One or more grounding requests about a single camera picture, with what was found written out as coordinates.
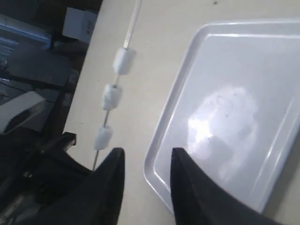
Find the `white plastic tray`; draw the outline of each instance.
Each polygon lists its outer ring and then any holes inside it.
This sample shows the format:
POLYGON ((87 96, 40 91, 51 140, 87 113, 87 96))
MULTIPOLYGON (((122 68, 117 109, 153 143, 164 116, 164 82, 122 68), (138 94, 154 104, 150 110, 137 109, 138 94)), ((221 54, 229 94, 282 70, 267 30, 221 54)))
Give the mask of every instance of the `white plastic tray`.
POLYGON ((172 210, 173 147, 262 212, 300 125, 300 20, 222 22, 194 37, 145 159, 172 210))

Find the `beige table surface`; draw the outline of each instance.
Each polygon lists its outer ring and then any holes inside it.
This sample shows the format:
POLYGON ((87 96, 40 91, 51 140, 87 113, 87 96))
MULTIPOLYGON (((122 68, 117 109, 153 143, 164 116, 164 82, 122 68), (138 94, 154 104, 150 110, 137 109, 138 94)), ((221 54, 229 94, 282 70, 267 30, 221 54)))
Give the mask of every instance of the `beige table surface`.
MULTIPOLYGON (((145 181, 143 163, 184 53, 196 31, 210 21, 300 16, 297 0, 216 1, 217 4, 214 0, 142 3, 131 44, 137 58, 130 75, 120 80, 123 99, 109 118, 114 135, 99 160, 113 147, 123 147, 126 151, 121 225, 174 224, 172 214, 145 181)), ((93 143, 104 118, 101 95, 104 86, 114 80, 113 59, 123 45, 134 3, 135 0, 103 1, 65 126, 66 131, 77 133, 78 138, 77 145, 69 150, 70 155, 89 168, 95 156, 93 143)), ((292 185, 285 191, 281 190, 284 185, 279 185, 267 212, 281 222, 299 224, 300 172, 290 175, 287 170, 286 174, 292 185)))

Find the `white box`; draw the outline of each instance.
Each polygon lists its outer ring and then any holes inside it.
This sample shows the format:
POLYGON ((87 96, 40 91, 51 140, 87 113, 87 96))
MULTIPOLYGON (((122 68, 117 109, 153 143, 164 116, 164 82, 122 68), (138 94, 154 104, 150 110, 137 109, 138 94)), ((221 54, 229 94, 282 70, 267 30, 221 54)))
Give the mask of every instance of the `white box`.
POLYGON ((67 8, 62 35, 90 43, 97 14, 75 8, 67 8))

